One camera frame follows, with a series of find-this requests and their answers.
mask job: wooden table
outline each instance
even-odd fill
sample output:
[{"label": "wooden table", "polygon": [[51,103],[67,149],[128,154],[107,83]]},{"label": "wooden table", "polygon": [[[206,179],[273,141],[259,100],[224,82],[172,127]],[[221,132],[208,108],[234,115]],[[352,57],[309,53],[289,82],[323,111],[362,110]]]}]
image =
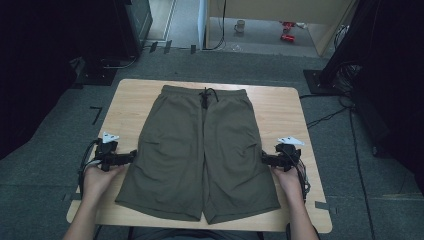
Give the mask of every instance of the wooden table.
[{"label": "wooden table", "polygon": [[[207,0],[206,47],[210,17],[222,18],[224,0]],[[318,55],[323,56],[340,25],[351,17],[357,0],[228,0],[226,18],[308,23]]]},{"label": "wooden table", "polygon": [[[224,90],[246,89],[255,110],[263,149],[267,153],[274,154],[274,146],[277,144],[276,140],[280,137],[293,136],[305,142],[304,146],[298,148],[302,149],[301,158],[307,167],[309,181],[312,185],[311,191],[307,195],[306,208],[312,223],[319,232],[328,233],[331,231],[332,223],[329,212],[315,208],[316,201],[325,203],[326,200],[296,89],[124,79],[118,86],[99,137],[102,136],[103,131],[120,136],[118,140],[118,153],[128,153],[137,149],[138,137],[142,126],[163,85],[196,89],[204,89],[205,87]],[[114,179],[110,188],[105,193],[97,214],[97,224],[283,232],[289,221],[285,196],[275,177],[274,181],[282,206],[281,209],[235,221],[208,225],[203,215],[199,222],[167,220],[152,217],[115,204],[114,200],[120,190],[126,170]],[[67,220],[69,222],[74,218],[79,204],[80,201],[78,200],[72,201],[67,214]]]}]

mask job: waistband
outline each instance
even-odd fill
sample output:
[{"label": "waistband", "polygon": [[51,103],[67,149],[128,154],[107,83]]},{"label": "waistband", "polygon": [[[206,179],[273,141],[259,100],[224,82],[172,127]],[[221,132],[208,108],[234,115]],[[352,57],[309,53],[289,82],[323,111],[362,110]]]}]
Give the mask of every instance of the waistband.
[{"label": "waistband", "polygon": [[[213,89],[216,92],[216,95],[218,97],[247,97],[247,93],[245,89],[239,89],[239,90],[217,90]],[[192,89],[192,88],[184,88],[184,87],[175,87],[175,86],[169,86],[164,85],[162,88],[162,94],[179,94],[179,95],[193,95],[193,96],[199,96],[200,93],[203,93],[205,89]]]}]

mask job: black cable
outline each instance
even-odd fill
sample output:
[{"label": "black cable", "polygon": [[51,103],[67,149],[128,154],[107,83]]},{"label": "black cable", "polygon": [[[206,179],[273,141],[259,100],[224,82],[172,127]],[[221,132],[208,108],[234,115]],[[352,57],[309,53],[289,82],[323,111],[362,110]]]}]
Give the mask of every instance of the black cable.
[{"label": "black cable", "polygon": [[81,163],[80,163],[80,168],[78,169],[78,186],[80,188],[80,195],[81,195],[81,199],[82,199],[82,195],[83,195],[83,191],[84,191],[84,170],[85,167],[87,166],[87,164],[85,163],[88,153],[90,151],[90,149],[93,147],[94,144],[96,144],[99,140],[93,140],[91,141],[91,143],[88,145],[87,149],[85,150],[84,156],[82,157]]},{"label": "black cable", "polygon": [[224,1],[224,11],[222,13],[222,37],[221,37],[221,40],[219,41],[218,45],[216,45],[214,48],[205,48],[204,50],[209,50],[209,51],[216,50],[225,41],[224,39],[225,39],[225,12],[226,12],[226,9],[227,9],[227,0]]},{"label": "black cable", "polygon": [[[151,48],[152,47],[152,45],[150,45],[150,46],[144,46],[142,49],[141,49],[141,51],[143,51],[144,49],[147,49],[147,48]],[[164,46],[156,46],[156,48],[166,48],[166,47],[164,47]],[[191,50],[191,47],[190,48],[183,48],[183,47],[170,47],[170,48],[172,48],[172,49],[179,49],[179,50]]]},{"label": "black cable", "polygon": [[299,99],[310,98],[310,97],[334,97],[334,96],[342,96],[342,95],[341,94],[336,94],[336,95],[309,94],[309,95],[302,95],[299,97]]},{"label": "black cable", "polygon": [[100,230],[102,230],[102,227],[103,227],[103,225],[99,225],[97,227],[96,234],[94,235],[93,240],[97,240],[97,238],[99,237],[99,234],[100,234]]},{"label": "black cable", "polygon": [[[104,69],[123,69],[123,68],[127,68],[127,67],[131,66],[135,62],[135,60],[137,60],[137,58],[135,56],[132,56],[132,58],[133,58],[133,60],[130,63],[128,63],[127,65],[117,66],[117,67],[103,66],[103,68]],[[103,61],[105,61],[105,60],[110,60],[110,59],[102,59],[102,60],[100,60],[100,62],[103,63]]]},{"label": "black cable", "polygon": [[347,108],[347,107],[343,107],[342,109],[340,109],[340,110],[338,110],[337,112],[335,112],[335,113],[332,113],[332,114],[329,114],[329,115],[327,115],[327,116],[325,116],[325,117],[323,117],[323,118],[320,118],[320,119],[318,119],[318,120],[315,120],[315,121],[312,121],[312,122],[310,122],[310,123],[307,123],[306,124],[306,126],[308,127],[308,129],[309,128],[311,128],[311,127],[313,127],[313,126],[316,126],[316,125],[318,125],[320,122],[322,122],[322,121],[327,121],[327,120],[330,120],[332,117],[334,117],[335,115],[337,115],[337,114],[339,114],[339,113],[342,113],[342,112],[344,112],[345,110],[347,110],[347,109],[349,109],[349,108]]},{"label": "black cable", "polygon": [[293,167],[295,167],[295,168],[296,168],[297,176],[299,177],[300,187],[302,188],[302,197],[303,197],[303,201],[304,201],[304,202],[306,202],[306,194],[307,194],[306,189],[305,189],[305,185],[306,185],[306,184],[308,184],[308,187],[309,187],[309,188],[308,188],[308,191],[310,190],[310,184],[309,184],[309,182],[307,182],[307,181],[306,181],[306,166],[305,166],[305,164],[303,164],[302,160],[299,158],[299,162],[298,162],[298,164],[301,164],[301,165],[302,165],[303,170],[304,170],[304,173],[305,173],[305,174],[303,174],[303,173],[299,170],[299,168],[297,167],[297,165],[298,165],[298,164],[296,164],[296,163],[294,162],[293,158],[292,158],[289,154],[287,154],[287,152],[286,152],[286,151],[284,151],[283,149],[281,149],[281,151],[282,151],[284,154],[286,154],[286,156],[288,156],[288,157],[290,158],[290,161],[292,162]]},{"label": "black cable", "polygon": [[371,236],[372,236],[372,239],[375,240],[374,224],[371,218],[371,211],[370,211],[370,206],[368,203],[367,190],[365,189],[364,178],[362,177],[361,164],[359,162],[359,154],[358,154],[358,143],[356,142],[356,134],[355,134],[355,128],[353,126],[352,115],[353,115],[353,109],[350,109],[349,119],[350,119],[350,127],[352,129],[353,144],[355,147],[356,166],[358,167],[359,179],[361,180],[362,191],[364,193],[365,205],[367,207],[368,220],[369,220],[370,228],[371,228]]}]

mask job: shorts leg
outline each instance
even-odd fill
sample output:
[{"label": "shorts leg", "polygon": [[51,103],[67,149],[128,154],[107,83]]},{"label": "shorts leg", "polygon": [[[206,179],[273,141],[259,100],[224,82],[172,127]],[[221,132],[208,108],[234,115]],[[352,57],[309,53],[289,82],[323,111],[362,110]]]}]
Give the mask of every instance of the shorts leg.
[{"label": "shorts leg", "polygon": [[159,218],[199,221],[203,150],[198,96],[162,91],[139,138],[116,202]]},{"label": "shorts leg", "polygon": [[259,129],[246,94],[219,96],[219,102],[212,102],[204,135],[204,213],[208,223],[280,208],[270,169],[260,160]]}]

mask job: human hand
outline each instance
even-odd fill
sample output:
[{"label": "human hand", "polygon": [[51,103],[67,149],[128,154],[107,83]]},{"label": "human hand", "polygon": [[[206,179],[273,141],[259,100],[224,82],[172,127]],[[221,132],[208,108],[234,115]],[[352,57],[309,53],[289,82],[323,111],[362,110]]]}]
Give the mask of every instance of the human hand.
[{"label": "human hand", "polygon": [[124,166],[118,166],[109,172],[104,172],[97,166],[88,166],[84,173],[83,201],[96,204],[109,187],[112,179],[123,169]]},{"label": "human hand", "polygon": [[[301,164],[299,164],[298,169],[302,172],[304,171]],[[302,201],[302,187],[299,182],[299,176],[295,167],[290,169],[287,172],[284,172],[282,168],[272,168],[272,172],[277,176],[278,181],[280,182],[281,188],[284,190],[287,200],[289,201]]]}]

